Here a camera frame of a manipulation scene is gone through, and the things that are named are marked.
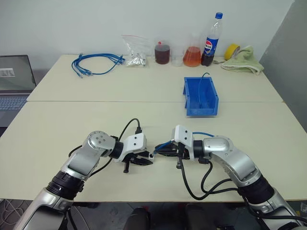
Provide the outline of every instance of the bottle label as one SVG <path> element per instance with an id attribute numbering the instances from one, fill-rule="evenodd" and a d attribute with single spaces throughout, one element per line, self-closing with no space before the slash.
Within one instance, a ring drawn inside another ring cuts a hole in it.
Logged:
<path id="1" fill-rule="evenodd" d="M 203 53 L 207 56 L 213 56 L 219 39 L 210 39 L 207 37 Z"/>

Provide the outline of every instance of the bottle cap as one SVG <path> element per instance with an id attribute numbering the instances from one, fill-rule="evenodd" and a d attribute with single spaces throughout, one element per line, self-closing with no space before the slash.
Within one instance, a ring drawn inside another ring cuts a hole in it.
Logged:
<path id="1" fill-rule="evenodd" d="M 217 12 L 215 15 L 216 19 L 221 19 L 223 17 L 223 13 Z"/>

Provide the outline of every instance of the green towel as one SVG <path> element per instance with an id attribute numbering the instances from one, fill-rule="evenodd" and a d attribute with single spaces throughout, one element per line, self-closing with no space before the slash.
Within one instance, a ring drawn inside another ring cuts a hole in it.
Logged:
<path id="1" fill-rule="evenodd" d="M 252 72 L 257 75 L 264 70 L 264 67 L 255 59 L 254 49 L 247 46 L 239 51 L 239 53 L 224 62 L 222 68 L 235 72 Z"/>

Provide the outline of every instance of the pepsi bottle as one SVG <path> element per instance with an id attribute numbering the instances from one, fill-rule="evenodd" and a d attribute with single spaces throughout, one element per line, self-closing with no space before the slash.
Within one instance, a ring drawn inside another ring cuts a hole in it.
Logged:
<path id="1" fill-rule="evenodd" d="M 205 48 L 201 56 L 201 64 L 203 66 L 210 66 L 213 61 L 217 42 L 222 33 L 222 17 L 222 13 L 216 13 L 214 23 L 209 30 L 207 40 L 205 41 Z"/>

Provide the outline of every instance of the glass beaker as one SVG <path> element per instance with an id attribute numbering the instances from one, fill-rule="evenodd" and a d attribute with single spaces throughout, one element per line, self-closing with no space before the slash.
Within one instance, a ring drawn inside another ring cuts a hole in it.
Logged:
<path id="1" fill-rule="evenodd" d="M 154 47 L 154 57 L 158 64 L 167 64 L 169 62 L 170 47 L 166 41 L 159 41 Z"/>
<path id="2" fill-rule="evenodd" d="M 183 63 L 189 67 L 196 67 L 201 64 L 201 43 L 199 34 L 191 34 L 190 45 L 183 57 Z"/>
<path id="3" fill-rule="evenodd" d="M 171 48 L 171 60 L 173 66 L 182 66 L 184 56 L 184 49 L 182 46 L 172 46 Z"/>

